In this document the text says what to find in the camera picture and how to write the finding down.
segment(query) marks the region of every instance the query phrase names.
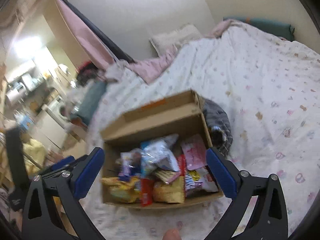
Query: blue gripper pad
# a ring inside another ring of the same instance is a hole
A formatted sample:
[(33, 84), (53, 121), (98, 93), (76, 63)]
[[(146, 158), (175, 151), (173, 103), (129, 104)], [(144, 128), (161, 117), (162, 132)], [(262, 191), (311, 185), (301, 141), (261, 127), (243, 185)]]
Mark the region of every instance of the blue gripper pad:
[(207, 150), (206, 160), (210, 171), (219, 183), (224, 195), (234, 200), (237, 196), (235, 179), (212, 149)]
[(84, 198), (87, 195), (92, 183), (97, 177), (104, 163), (103, 149), (95, 147), (87, 159), (89, 158), (89, 162), (77, 176), (76, 181), (73, 182), (73, 196), (76, 199)]
[(69, 163), (74, 162), (74, 161), (75, 161), (75, 158), (73, 156), (68, 156), (68, 157), (62, 159), (61, 161), (59, 161), (58, 163), (53, 164), (51, 166), (51, 171), (55, 171), (57, 169), (60, 169), (64, 165), (69, 164)]

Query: cardboard box on shelf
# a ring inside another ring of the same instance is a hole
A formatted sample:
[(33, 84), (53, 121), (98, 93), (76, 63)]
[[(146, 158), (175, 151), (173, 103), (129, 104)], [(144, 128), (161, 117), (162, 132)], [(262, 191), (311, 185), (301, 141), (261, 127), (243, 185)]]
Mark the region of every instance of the cardboard box on shelf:
[[(115, 161), (120, 157), (120, 152), (140, 147), (140, 142), (172, 133), (179, 134), (179, 139), (172, 150), (176, 157), (182, 154), (180, 142), (197, 133), (201, 135), (206, 148), (212, 146), (196, 92), (185, 91), (126, 112), (101, 131), (101, 136), (105, 141), (104, 150), (106, 154), (102, 176), (118, 176)], [(199, 195), (186, 198), (184, 203), (153, 202), (149, 206), (142, 207), (140, 203), (116, 202), (109, 194), (108, 187), (102, 184), (102, 200), (104, 203), (128, 208), (178, 208), (204, 203), (221, 196), (223, 196), (221, 191), (214, 193), (201, 192)]]

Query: white duvet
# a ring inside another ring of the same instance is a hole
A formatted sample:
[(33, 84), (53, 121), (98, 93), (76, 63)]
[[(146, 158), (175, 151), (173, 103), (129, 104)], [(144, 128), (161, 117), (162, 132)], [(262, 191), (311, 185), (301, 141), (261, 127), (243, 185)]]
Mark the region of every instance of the white duvet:
[[(234, 137), (229, 158), (239, 169), (279, 176), (292, 233), (320, 188), (320, 55), (247, 24), (230, 27), (221, 39), (190, 42), (153, 84), (126, 69), (121, 83), (107, 87), (89, 127), (88, 152), (102, 147), (99, 131), (122, 112), (187, 89), (227, 112)], [(139, 211), (102, 204), (100, 193), (96, 180), (84, 209), (106, 239), (162, 239), (173, 227), (182, 239), (204, 239), (230, 203), (223, 197), (189, 208)]]

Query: white pillow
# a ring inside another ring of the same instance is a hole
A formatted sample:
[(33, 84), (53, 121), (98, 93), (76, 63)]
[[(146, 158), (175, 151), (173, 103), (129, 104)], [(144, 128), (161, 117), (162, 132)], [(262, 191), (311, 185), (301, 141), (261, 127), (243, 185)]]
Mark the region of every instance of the white pillow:
[(201, 39), (203, 36), (198, 29), (192, 25), (184, 25), (178, 30), (170, 33), (160, 33), (151, 37), (150, 42), (156, 49), (159, 56), (165, 53), (165, 50), (172, 45), (181, 46), (188, 41)]

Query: washing machine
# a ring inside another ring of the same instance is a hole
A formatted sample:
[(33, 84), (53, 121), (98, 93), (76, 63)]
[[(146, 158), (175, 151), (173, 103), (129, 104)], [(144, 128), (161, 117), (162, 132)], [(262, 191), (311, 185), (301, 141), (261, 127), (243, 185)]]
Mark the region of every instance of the washing machine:
[(48, 105), (45, 110), (63, 129), (69, 124), (69, 119), (66, 116), (65, 103), (62, 97), (57, 96)]

